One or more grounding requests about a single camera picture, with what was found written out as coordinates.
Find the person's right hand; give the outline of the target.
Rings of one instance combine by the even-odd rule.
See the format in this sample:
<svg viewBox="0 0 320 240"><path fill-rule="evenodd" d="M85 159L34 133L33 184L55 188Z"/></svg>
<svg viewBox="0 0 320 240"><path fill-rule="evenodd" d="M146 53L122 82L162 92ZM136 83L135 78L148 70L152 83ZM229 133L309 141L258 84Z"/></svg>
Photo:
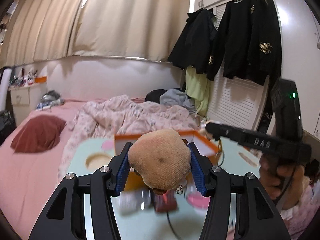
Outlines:
<svg viewBox="0 0 320 240"><path fill-rule="evenodd" d="M272 200L275 200L281 195L280 184L281 178L292 177L291 185L287 189L286 198L283 204L283 210L288 210L298 204L299 199L304 191L304 171L302 165L299 166L279 166L277 175L274 176L270 172L270 165L265 155L260 158L260 182L264 186L266 192Z"/></svg>

